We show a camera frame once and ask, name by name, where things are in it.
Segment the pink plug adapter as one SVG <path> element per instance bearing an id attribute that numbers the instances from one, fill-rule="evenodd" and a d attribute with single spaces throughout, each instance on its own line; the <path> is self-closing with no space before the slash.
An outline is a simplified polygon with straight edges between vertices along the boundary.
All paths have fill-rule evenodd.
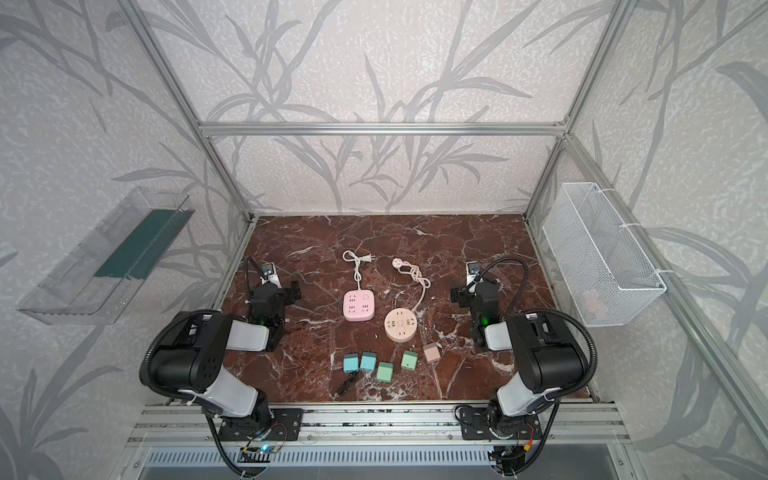
<path id="1" fill-rule="evenodd" d="M 440 346 L 437 343 L 426 344 L 423 353 L 427 363 L 434 363 L 441 359 Z"/>

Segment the beige round power strip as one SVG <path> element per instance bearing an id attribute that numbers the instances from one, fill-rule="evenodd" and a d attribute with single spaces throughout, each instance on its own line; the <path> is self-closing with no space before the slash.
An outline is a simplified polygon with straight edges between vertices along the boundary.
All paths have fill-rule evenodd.
<path id="1" fill-rule="evenodd" d="M 391 310 L 384 319 L 387 337 L 396 343 L 411 341 L 417 333 L 418 322 L 415 314 L 407 308 Z"/>

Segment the pink square power strip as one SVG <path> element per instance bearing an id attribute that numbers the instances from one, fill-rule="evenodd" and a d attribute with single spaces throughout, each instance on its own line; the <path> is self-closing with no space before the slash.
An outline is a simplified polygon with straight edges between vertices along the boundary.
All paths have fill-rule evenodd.
<path id="1" fill-rule="evenodd" d="M 375 295 L 369 289 L 350 290 L 343 297 L 343 316 L 349 322 L 365 322 L 374 317 Z"/>

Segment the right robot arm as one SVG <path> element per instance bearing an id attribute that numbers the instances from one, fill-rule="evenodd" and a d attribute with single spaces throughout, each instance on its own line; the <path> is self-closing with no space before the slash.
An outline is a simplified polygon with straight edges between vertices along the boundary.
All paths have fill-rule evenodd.
<path id="1" fill-rule="evenodd" d="M 549 308 L 501 314 L 499 287 L 485 281 L 452 288 L 450 301 L 470 312 L 477 346 L 514 357 L 515 374 L 488 404 L 494 427 L 538 413 L 583 389 L 595 375 L 597 345 L 571 315 Z"/>

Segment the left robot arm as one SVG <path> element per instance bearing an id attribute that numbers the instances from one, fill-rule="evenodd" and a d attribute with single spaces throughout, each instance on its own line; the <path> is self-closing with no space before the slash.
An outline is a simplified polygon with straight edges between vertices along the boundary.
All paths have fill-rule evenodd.
<path id="1" fill-rule="evenodd" d="M 285 332 L 285 310 L 301 298 L 293 281 L 267 281 L 250 294 L 246 317 L 201 309 L 177 313 L 151 341 L 140 382 L 169 399 L 199 405 L 211 417 L 237 421 L 248 431 L 269 430 L 274 416 L 266 395 L 224 366 L 229 351 L 273 352 Z"/>

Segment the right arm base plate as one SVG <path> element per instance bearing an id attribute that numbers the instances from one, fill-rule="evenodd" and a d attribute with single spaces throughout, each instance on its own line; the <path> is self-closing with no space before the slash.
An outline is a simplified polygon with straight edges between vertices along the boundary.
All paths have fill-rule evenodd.
<path id="1" fill-rule="evenodd" d="M 543 436 L 537 415 L 503 415 L 499 407 L 458 405 L 454 418 L 461 428 L 463 440 L 516 440 L 526 443 Z"/>

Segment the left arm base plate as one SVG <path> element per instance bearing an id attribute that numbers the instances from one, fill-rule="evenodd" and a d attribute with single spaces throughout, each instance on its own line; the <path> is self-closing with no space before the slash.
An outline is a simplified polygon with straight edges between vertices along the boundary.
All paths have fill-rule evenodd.
<path id="1" fill-rule="evenodd" d="M 221 441 L 297 441 L 304 410 L 301 408 L 272 409 L 263 419 L 223 417 L 218 435 Z"/>

